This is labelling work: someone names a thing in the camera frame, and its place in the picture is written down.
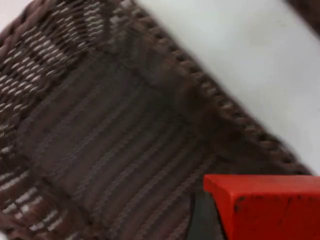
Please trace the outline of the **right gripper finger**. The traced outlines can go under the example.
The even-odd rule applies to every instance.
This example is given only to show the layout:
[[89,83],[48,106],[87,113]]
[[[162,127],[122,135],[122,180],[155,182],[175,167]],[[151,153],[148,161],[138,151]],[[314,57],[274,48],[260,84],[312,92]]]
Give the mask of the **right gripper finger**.
[[190,219],[191,240],[225,240],[224,229],[212,195],[198,192]]

